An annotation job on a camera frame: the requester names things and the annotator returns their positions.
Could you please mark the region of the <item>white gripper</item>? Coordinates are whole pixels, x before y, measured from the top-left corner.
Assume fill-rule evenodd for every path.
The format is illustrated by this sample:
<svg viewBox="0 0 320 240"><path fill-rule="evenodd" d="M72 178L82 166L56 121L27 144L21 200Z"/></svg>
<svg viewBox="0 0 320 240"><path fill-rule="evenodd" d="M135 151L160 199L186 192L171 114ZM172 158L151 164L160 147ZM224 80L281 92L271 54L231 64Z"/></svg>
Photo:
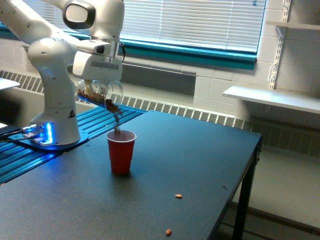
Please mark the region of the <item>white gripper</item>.
<svg viewBox="0 0 320 240"><path fill-rule="evenodd" d="M93 94L92 80L120 81L123 72L122 60L118 57L77 51L74 56L72 73L84 80L84 93Z"/></svg>

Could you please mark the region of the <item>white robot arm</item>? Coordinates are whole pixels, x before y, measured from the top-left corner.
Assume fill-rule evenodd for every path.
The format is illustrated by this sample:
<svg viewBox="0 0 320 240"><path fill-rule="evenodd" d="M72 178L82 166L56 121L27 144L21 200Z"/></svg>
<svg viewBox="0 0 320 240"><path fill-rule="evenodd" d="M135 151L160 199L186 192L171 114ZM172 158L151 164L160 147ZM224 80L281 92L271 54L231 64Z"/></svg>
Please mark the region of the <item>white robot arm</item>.
<svg viewBox="0 0 320 240"><path fill-rule="evenodd" d="M81 138L75 97L105 99L94 92L121 79L118 55L125 3L122 0L52 0L70 29L89 35L73 37L41 17L22 0L3 0L0 20L22 42L44 88L44 110L31 120L37 131L25 136L40 146L64 146Z"/></svg>

